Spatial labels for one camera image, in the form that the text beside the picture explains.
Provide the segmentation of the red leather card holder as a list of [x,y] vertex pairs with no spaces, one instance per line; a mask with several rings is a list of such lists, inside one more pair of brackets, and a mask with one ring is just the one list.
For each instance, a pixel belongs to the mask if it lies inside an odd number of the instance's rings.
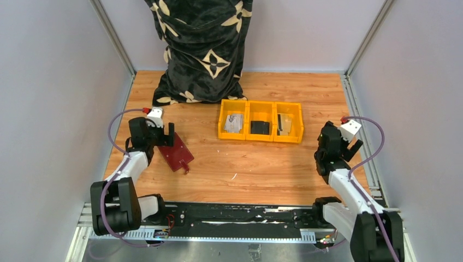
[[177,132],[174,135],[173,146],[159,146],[158,149],[172,171],[182,169],[184,174],[189,173],[189,163],[194,160],[194,156]]

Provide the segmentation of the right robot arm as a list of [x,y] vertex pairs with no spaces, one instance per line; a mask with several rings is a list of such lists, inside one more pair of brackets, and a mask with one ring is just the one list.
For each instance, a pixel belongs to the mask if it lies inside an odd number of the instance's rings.
[[363,141],[351,144],[360,131],[360,117],[348,116],[340,126],[327,121],[317,138],[314,153],[316,169],[338,197],[317,198],[312,212],[314,225],[329,224],[349,242],[354,261],[405,261],[402,218],[397,211],[388,211],[360,185],[349,161]]

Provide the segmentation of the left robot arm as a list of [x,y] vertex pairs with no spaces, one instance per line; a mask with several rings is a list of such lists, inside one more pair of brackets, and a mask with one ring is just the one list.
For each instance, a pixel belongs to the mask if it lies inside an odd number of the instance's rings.
[[135,182],[150,165],[156,146],[172,147],[175,125],[168,124],[169,133],[145,117],[129,120],[130,137],[126,154],[117,169],[106,180],[91,185],[93,230],[98,236],[121,235],[137,230],[143,220],[162,225],[167,220],[165,202],[160,194],[138,197]]

